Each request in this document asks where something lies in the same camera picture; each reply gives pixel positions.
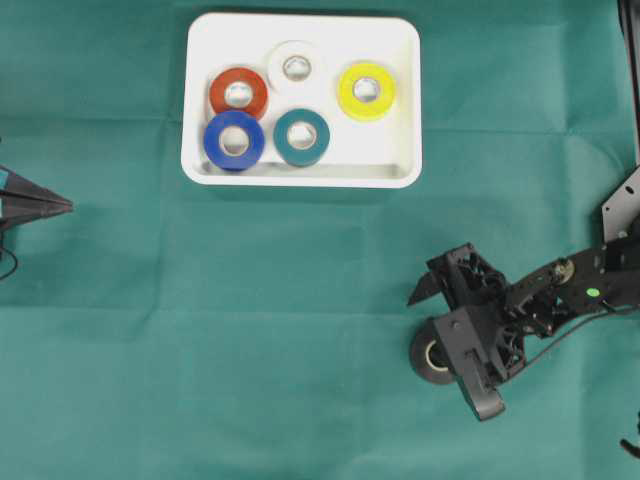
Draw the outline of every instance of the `yellow tape roll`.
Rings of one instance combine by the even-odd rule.
[[[395,80],[375,63],[356,63],[340,77],[338,103],[355,120],[370,122],[382,118],[395,98]]]

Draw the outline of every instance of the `green cloth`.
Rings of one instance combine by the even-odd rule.
[[[234,4],[416,25],[418,181],[188,180],[187,29]],[[408,363],[444,303],[405,307],[464,242],[515,281],[599,241],[634,164],[628,75],[614,0],[0,1],[0,163],[76,207],[7,240],[0,478],[637,477],[636,321],[581,331],[480,424]]]

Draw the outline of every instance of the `tape roll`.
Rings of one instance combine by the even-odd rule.
[[[396,98],[396,82],[384,67],[357,63],[340,77],[338,103],[355,120],[370,122],[382,118]]]
[[[209,101],[216,113],[240,110],[259,120],[267,110],[268,99],[264,80],[248,68],[225,70],[209,89]]]
[[[262,127],[247,113],[220,113],[213,117],[204,132],[204,150],[211,162],[224,170],[246,170],[262,156]]]
[[[285,113],[273,131],[278,153],[285,162],[296,167],[308,167],[320,160],[330,138],[324,118],[304,108]]]
[[[289,41],[278,45],[269,55],[267,77],[279,92],[307,90],[323,77],[325,64],[311,43]]]

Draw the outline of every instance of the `black wire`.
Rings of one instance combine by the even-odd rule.
[[[7,273],[3,275],[0,275],[0,281],[2,281],[10,277],[11,275],[13,275],[13,273],[18,269],[18,257],[16,257],[11,250],[7,250],[2,245],[0,245],[0,252],[6,253],[13,260],[13,267],[11,267],[11,270],[9,270]]]
[[[531,365],[533,365],[538,360],[540,360],[540,358],[542,358],[544,355],[549,353],[549,351],[551,351],[553,348],[555,348],[561,341],[567,339],[569,336],[573,335],[577,330],[581,329],[585,325],[588,325],[589,323],[593,322],[594,320],[598,320],[598,319],[606,318],[606,317],[629,315],[631,313],[637,312],[640,309],[640,305],[635,305],[635,306],[629,307],[629,308],[622,308],[622,309],[619,309],[619,310],[614,310],[608,304],[604,305],[604,307],[607,308],[606,312],[599,313],[597,315],[592,315],[590,317],[587,317],[584,320],[582,320],[581,322],[579,322],[576,325],[574,325],[573,327],[571,327],[569,330],[567,330],[565,333],[560,335],[553,342],[551,342],[549,345],[547,345],[545,348],[543,348],[535,357],[533,357],[531,360],[529,360],[522,367],[521,370],[517,371],[515,374],[513,374],[511,376],[511,378],[509,378],[509,381],[511,381],[514,378],[516,378],[518,375],[520,375],[522,372],[524,372],[526,369],[528,369]]]

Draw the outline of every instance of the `red tape roll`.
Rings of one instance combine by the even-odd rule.
[[[249,86],[252,93],[251,101],[240,108],[229,105],[225,98],[227,87],[236,82]],[[268,95],[267,85],[256,72],[248,68],[231,68],[222,72],[213,81],[209,90],[209,101],[213,111],[216,113],[240,110],[259,120],[267,110]]]

